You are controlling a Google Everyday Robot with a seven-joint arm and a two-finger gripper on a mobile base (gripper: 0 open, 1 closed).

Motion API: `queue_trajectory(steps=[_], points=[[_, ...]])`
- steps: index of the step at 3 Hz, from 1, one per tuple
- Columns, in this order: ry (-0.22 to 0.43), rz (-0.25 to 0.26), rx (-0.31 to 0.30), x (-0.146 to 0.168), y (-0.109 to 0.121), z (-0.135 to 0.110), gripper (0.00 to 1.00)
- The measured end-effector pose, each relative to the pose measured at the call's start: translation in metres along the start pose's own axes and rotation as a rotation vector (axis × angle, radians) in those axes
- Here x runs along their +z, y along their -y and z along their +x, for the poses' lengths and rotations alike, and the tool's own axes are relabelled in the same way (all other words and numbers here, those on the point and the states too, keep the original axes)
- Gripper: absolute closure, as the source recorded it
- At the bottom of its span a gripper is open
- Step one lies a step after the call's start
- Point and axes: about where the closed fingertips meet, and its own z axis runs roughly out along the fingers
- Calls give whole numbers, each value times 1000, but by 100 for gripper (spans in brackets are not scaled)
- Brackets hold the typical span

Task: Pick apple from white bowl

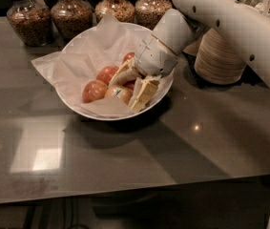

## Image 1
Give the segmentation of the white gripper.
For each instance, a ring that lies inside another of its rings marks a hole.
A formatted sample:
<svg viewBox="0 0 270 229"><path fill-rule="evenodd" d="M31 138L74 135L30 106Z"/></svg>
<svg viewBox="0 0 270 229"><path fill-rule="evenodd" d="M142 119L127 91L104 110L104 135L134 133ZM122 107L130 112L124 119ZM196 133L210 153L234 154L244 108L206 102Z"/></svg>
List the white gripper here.
<svg viewBox="0 0 270 229"><path fill-rule="evenodd" d="M135 48L135 59L127 59L118 68L109 85L124 85L135 80L133 95L128 106L138 113L156 94L160 77L168 76L177 63L178 57L149 34ZM146 77L138 78L140 73Z"/></svg>

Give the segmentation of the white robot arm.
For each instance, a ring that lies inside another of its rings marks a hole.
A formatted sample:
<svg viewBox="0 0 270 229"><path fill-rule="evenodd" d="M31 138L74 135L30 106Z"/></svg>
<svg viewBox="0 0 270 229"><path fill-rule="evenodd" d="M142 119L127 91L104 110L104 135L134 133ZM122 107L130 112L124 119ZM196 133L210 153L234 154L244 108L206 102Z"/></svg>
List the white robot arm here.
<svg viewBox="0 0 270 229"><path fill-rule="evenodd" d="M270 229L270 20L234 0L173 0L216 29L264 86L227 92L177 84L169 113L122 124L172 177L134 209L140 229Z"/></svg>

